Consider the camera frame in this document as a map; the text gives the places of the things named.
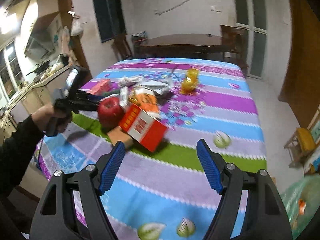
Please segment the black sleeved left forearm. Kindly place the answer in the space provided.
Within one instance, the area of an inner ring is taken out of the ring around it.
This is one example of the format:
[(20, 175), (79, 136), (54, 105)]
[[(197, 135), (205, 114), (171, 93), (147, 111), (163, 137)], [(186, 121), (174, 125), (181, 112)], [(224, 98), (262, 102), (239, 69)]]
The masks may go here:
[(1, 146), (1, 198), (7, 198), (20, 184), (44, 133), (28, 116)]

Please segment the person's left hand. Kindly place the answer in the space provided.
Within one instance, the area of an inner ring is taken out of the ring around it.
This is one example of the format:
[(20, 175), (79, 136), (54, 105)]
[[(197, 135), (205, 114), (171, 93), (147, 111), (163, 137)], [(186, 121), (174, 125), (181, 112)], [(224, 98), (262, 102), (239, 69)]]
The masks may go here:
[(42, 106), (35, 111), (31, 118), (34, 124), (38, 127), (41, 132), (44, 132), (49, 124), (51, 118), (61, 119), (61, 124), (57, 127), (57, 132), (62, 133), (72, 120), (71, 112), (64, 112), (59, 109), (55, 109), (50, 103)]

